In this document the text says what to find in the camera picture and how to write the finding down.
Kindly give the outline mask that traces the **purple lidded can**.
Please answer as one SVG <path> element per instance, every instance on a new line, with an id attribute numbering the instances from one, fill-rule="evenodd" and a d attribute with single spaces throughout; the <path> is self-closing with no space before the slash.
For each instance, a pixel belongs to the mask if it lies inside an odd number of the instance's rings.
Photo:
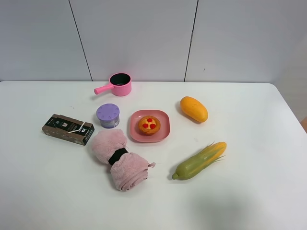
<path id="1" fill-rule="evenodd" d="M 119 107 L 113 103 L 107 103 L 100 106 L 96 111 L 96 116 L 103 128 L 115 128 L 119 125 L 120 110 Z"/>

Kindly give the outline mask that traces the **fruit egg tart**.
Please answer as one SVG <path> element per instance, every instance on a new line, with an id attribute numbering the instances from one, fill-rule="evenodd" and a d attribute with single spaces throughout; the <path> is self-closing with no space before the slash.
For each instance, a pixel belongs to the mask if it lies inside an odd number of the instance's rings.
<path id="1" fill-rule="evenodd" d="M 148 115 L 139 120 L 138 128 L 142 134 L 151 136 L 160 130 L 161 123 L 156 117 Z"/>

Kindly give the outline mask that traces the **pink square plate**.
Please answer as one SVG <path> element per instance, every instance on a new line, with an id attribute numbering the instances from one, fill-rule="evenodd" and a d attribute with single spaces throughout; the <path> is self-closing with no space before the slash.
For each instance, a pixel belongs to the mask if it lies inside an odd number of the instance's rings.
<path id="1" fill-rule="evenodd" d="M 138 122 L 146 115 L 156 117 L 160 123 L 160 130 L 151 136 L 143 134 L 138 128 Z M 170 134 L 170 120 L 167 113 L 161 110 L 139 110 L 130 117 L 130 136 L 137 142 L 154 143 L 164 140 Z"/>

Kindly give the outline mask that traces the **orange mango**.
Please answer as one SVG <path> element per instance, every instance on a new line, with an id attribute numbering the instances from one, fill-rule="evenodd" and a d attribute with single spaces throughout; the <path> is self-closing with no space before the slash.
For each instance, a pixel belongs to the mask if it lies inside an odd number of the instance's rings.
<path id="1" fill-rule="evenodd" d="M 190 118 L 199 123 L 203 123 L 208 119 L 208 111 L 206 107 L 195 98 L 185 96 L 180 100 L 181 110 Z"/>

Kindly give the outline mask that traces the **pink toy saucepan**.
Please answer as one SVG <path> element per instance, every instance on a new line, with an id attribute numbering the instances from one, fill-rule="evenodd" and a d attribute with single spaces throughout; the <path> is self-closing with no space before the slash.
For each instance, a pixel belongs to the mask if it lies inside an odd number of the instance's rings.
<path id="1" fill-rule="evenodd" d="M 95 88 L 96 95 L 111 90 L 115 96 L 126 96 L 131 92 L 131 77 L 126 73 L 116 73 L 109 78 L 109 84 Z"/>

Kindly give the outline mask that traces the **black elastic band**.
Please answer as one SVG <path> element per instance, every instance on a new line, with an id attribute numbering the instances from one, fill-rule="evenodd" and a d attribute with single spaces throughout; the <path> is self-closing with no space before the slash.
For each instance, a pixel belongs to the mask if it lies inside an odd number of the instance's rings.
<path id="1" fill-rule="evenodd" d="M 109 158 L 108 163 L 112 166 L 115 162 L 119 161 L 121 156 L 125 153 L 128 153 L 128 151 L 125 148 L 121 148 L 116 150 L 113 155 Z"/>

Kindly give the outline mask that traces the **rolled pink towel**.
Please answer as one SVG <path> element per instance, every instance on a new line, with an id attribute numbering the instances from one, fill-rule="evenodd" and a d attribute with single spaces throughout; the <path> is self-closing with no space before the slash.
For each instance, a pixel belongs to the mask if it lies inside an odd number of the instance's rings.
<path id="1" fill-rule="evenodd" d="M 100 131 L 92 140 L 92 151 L 97 159 L 108 164 L 113 153 L 121 148 L 127 150 L 127 138 L 121 129 Z M 120 191 L 128 191 L 148 178 L 148 169 L 155 163 L 149 163 L 140 155 L 128 152 L 120 160 L 110 165 L 110 173 L 115 187 Z"/>

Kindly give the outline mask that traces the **green yellow corn cob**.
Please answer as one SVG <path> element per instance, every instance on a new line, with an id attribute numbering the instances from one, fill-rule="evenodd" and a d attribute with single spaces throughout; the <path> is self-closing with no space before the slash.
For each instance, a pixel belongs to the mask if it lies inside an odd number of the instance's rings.
<path id="1" fill-rule="evenodd" d="M 202 170 L 220 161 L 227 147 L 226 142 L 212 143 L 196 155 L 180 163 L 172 175 L 173 180 L 188 180 L 199 174 Z"/>

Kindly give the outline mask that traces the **dark cardboard box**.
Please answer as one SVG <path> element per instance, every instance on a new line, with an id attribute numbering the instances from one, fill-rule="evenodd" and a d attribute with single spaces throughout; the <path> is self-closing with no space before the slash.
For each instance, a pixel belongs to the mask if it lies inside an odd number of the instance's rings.
<path id="1" fill-rule="evenodd" d="M 94 125 L 54 114 L 44 124 L 42 131 L 48 136 L 85 146 L 94 133 Z"/>

